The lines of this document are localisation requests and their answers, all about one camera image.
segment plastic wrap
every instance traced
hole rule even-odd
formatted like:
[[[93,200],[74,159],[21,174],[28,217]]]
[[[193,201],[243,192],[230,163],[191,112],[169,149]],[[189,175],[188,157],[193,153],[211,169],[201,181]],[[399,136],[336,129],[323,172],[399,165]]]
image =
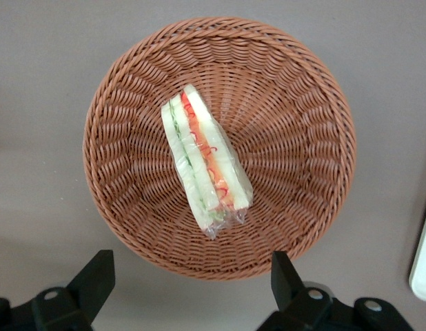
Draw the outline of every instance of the plastic wrap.
[[[161,108],[176,170],[200,229],[211,239],[243,223],[253,187],[237,154],[194,86]]]

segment screw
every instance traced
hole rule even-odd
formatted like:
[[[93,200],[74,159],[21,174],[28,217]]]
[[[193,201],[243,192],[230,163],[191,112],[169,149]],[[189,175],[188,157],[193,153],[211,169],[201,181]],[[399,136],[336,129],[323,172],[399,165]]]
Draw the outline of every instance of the screw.
[[[381,305],[372,300],[365,301],[365,306],[373,312],[381,312]]]
[[[318,290],[310,290],[308,292],[308,295],[315,300],[323,299],[323,294]]]
[[[57,295],[58,295],[57,291],[50,291],[50,292],[45,294],[44,298],[45,298],[45,300],[51,300],[51,299],[55,298]]]

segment gray floor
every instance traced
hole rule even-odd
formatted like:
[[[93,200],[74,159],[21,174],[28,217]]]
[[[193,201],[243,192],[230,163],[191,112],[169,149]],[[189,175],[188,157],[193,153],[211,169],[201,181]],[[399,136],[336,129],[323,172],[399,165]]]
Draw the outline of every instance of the gray floor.
[[[295,262],[300,275],[348,304],[391,301],[426,330],[426,303],[408,286],[426,204],[426,1],[0,1],[0,296],[23,303],[110,248],[117,285],[98,331],[246,331],[275,309],[268,275],[210,283],[138,258],[102,221],[83,174],[85,115],[112,62],[167,23],[216,15],[301,40],[352,107],[354,185]]]

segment woven basket rim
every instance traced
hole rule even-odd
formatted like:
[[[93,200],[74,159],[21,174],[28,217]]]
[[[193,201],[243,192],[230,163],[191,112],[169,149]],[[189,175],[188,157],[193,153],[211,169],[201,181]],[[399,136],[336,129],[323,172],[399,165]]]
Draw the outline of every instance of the woven basket rim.
[[[350,173],[345,176],[347,181],[345,183],[340,182],[338,186],[339,191],[343,190],[341,193],[341,203],[335,210],[328,210],[329,213],[333,213],[330,223],[335,220],[341,211],[341,205],[346,199],[347,193],[349,192],[349,189],[352,185],[352,179],[354,177],[354,171],[356,167],[356,134],[354,124],[352,123],[351,111],[349,105],[347,104],[346,97],[326,65],[323,64],[322,61],[300,41],[283,32],[282,30],[267,25],[266,23],[261,23],[259,21],[253,21],[249,19],[242,19],[239,17],[198,17],[166,25],[164,28],[156,31],[155,33],[133,45],[111,65],[108,73],[104,76],[99,87],[97,88],[97,91],[95,92],[94,97],[92,98],[92,103],[89,107],[88,115],[86,117],[83,139],[83,162],[86,181],[99,213],[105,219],[106,223],[115,233],[115,235],[117,235],[118,238],[120,238],[120,240],[122,240],[122,242],[124,242],[127,247],[135,251],[143,258],[162,268],[165,268],[163,266],[168,264],[168,261],[165,260],[165,258],[153,251],[141,248],[137,245],[133,245],[131,241],[126,239],[126,234],[114,226],[113,222],[109,221],[113,220],[114,218],[113,215],[110,214],[110,207],[106,203],[104,196],[97,188],[98,176],[96,156],[94,153],[92,153],[92,148],[90,147],[90,137],[92,135],[96,135],[98,130],[98,119],[94,116],[95,112],[101,110],[101,107],[103,107],[104,104],[103,101],[107,99],[108,95],[110,95],[111,91],[115,87],[115,84],[120,80],[120,77],[123,77],[126,72],[129,72],[132,66],[140,63],[153,52],[158,52],[161,48],[164,48],[167,45],[178,43],[180,40],[184,40],[184,38],[187,36],[195,38],[198,35],[204,35],[205,30],[203,30],[202,27],[205,25],[212,26],[213,28],[210,29],[211,31],[215,31],[216,29],[228,29],[227,31],[230,31],[230,35],[234,36],[250,36],[251,34],[257,34],[258,41],[269,44],[273,49],[277,49],[281,52],[285,52],[285,49],[288,49],[291,51],[289,53],[289,56],[291,55],[291,60],[300,61],[300,66],[306,70],[307,74],[310,75],[312,79],[324,81],[326,85],[319,86],[322,89],[322,92],[330,101],[332,101],[334,104],[338,104],[343,108],[344,114],[339,114],[338,120],[343,121],[345,125],[349,126],[350,131],[344,133],[349,135],[347,139],[349,140],[350,144],[345,146],[345,154],[341,157],[344,157],[347,163],[349,163]],[[307,249],[314,245],[326,233],[326,231],[328,231],[328,229],[329,226],[324,228],[323,231],[320,231],[318,234],[316,234],[316,236],[312,239],[312,242],[307,245],[307,247],[304,247],[294,256],[290,257],[294,259],[301,256]],[[183,266],[175,269],[166,269],[172,272],[177,272],[178,274],[184,274],[186,276],[201,279],[244,279],[255,277],[262,273],[268,272],[270,270],[270,260],[267,260],[264,264],[254,266],[250,271],[241,270],[233,272],[211,273],[203,272],[202,270],[184,270]]]

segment brown wicker basket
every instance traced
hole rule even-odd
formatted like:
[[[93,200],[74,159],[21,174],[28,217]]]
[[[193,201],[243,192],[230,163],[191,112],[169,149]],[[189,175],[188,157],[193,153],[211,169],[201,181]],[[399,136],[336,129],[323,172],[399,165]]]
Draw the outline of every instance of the brown wicker basket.
[[[174,168],[161,106],[200,90],[254,186],[246,223],[211,241]],[[352,182],[354,127],[341,89],[304,45],[229,17],[165,27],[121,56],[85,124],[83,158],[102,217],[131,250],[199,279],[252,277],[271,253],[304,253],[329,228]]]

